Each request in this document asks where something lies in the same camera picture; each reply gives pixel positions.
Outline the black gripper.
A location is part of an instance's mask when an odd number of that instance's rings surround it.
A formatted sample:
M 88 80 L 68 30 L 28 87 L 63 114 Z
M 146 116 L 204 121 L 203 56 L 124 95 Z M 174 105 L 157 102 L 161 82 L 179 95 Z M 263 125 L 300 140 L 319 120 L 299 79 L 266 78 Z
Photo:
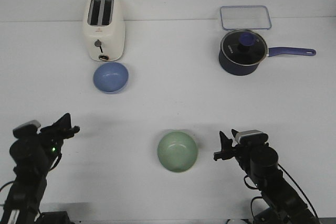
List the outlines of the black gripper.
M 79 131 L 79 126 L 71 127 L 71 115 L 66 113 L 52 126 L 40 130 L 41 145 L 50 151 L 60 151 L 64 140 L 74 137 Z
M 250 146 L 239 145 L 239 140 L 237 138 L 238 131 L 231 129 L 232 136 L 237 145 L 232 146 L 232 139 L 228 138 L 224 132 L 219 132 L 221 150 L 214 153 L 214 160 L 219 159 L 228 160 L 231 158 L 236 158 L 239 166 L 250 166 Z

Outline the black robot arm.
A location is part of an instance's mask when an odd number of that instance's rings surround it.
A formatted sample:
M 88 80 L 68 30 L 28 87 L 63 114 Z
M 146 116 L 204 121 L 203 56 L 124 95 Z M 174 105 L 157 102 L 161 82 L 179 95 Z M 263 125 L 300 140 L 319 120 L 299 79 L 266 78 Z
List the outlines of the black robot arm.
M 262 131 L 238 132 L 233 138 L 219 133 L 221 150 L 214 160 L 235 158 L 258 190 L 268 208 L 253 215 L 253 223 L 319 223 L 319 218 L 301 188 L 294 189 L 285 179 L 287 173 L 278 163 L 278 153 L 269 146 L 268 135 Z
M 50 126 L 31 120 L 13 129 L 16 141 L 9 154 L 15 162 L 16 177 L 3 205 L 1 223 L 71 223 L 66 211 L 40 212 L 47 187 L 47 175 L 59 164 L 65 139 L 74 137 L 79 126 L 64 114 Z

